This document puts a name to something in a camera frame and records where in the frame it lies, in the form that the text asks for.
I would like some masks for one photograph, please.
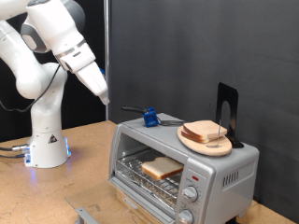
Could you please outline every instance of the toaster oven rack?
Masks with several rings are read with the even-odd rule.
[[[150,194],[154,194],[160,202],[165,203],[175,211],[181,173],[163,180],[156,180],[142,171],[143,162],[154,161],[157,157],[165,157],[165,155],[148,148],[134,155],[121,158],[118,160],[118,164],[126,169],[122,169],[118,173]]]

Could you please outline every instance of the control knob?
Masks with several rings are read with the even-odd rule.
[[[190,211],[184,210],[178,213],[178,223],[179,224],[192,224],[193,223],[193,215]]]
[[[194,187],[187,187],[181,192],[181,194],[189,203],[194,203],[198,197],[197,191]]]

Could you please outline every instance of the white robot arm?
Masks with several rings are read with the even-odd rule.
[[[26,12],[26,6],[30,0],[1,0],[0,21],[8,20]]]
[[[33,134],[24,158],[26,166],[50,168],[63,164],[70,156],[61,127],[61,102],[67,79],[64,70],[75,73],[105,105],[107,84],[91,49],[78,32],[84,26],[82,8],[72,0],[29,2],[0,0],[0,58],[15,75],[19,93],[28,99],[39,97],[57,71],[47,92],[31,109]],[[26,11],[28,18],[21,32],[27,46],[36,52],[51,49],[64,69],[56,70],[56,63],[39,64],[21,36],[6,21],[1,21]]]
[[[72,0],[33,0],[28,3],[27,12],[21,28],[27,46],[35,52],[51,49],[64,70],[76,74],[107,105],[106,81],[92,50],[78,31],[78,23],[84,20],[80,6]]]

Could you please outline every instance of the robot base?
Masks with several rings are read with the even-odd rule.
[[[71,156],[62,130],[53,133],[33,132],[28,144],[30,152],[24,158],[27,167],[52,168],[64,164]]]

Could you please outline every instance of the red button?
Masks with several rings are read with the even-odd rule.
[[[198,177],[196,177],[195,175],[192,177],[194,180],[198,181]]]

